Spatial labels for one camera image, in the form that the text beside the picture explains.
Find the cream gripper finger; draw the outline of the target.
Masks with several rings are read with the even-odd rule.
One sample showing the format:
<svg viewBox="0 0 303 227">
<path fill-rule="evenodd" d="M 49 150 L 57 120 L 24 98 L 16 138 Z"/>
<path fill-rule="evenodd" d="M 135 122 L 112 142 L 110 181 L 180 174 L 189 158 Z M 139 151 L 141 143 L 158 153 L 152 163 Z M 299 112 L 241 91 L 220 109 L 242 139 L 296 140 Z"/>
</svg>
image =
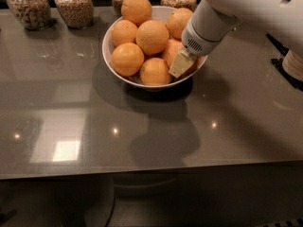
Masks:
<svg viewBox="0 0 303 227">
<path fill-rule="evenodd" d="M 178 50 L 173 59 L 169 73 L 176 79 L 180 78 L 184 73 L 196 62 L 197 57 L 189 52 L 185 47 Z"/>
</svg>

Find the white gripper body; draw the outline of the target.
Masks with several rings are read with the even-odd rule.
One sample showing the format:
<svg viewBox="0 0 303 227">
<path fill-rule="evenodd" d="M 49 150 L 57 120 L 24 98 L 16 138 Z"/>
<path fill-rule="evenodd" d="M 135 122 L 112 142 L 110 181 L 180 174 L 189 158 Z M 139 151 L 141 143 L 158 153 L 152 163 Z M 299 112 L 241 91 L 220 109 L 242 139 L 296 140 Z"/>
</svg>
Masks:
<svg viewBox="0 0 303 227">
<path fill-rule="evenodd" d="M 241 20 L 216 11 L 201 0 L 182 33 L 183 46 L 194 56 L 210 54 Z"/>
</svg>

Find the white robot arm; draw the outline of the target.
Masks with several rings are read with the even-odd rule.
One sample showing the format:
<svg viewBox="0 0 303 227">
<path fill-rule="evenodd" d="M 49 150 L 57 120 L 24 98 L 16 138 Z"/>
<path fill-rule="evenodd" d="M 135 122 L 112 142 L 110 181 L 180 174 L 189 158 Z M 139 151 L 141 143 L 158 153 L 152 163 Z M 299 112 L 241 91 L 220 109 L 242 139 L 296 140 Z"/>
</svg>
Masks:
<svg viewBox="0 0 303 227">
<path fill-rule="evenodd" d="M 242 22 L 282 42 L 289 49 L 282 68 L 291 77 L 302 79 L 303 0 L 201 0 L 182 33 L 183 47 L 173 59 L 170 73 L 177 78 L 183 75 Z"/>
</svg>

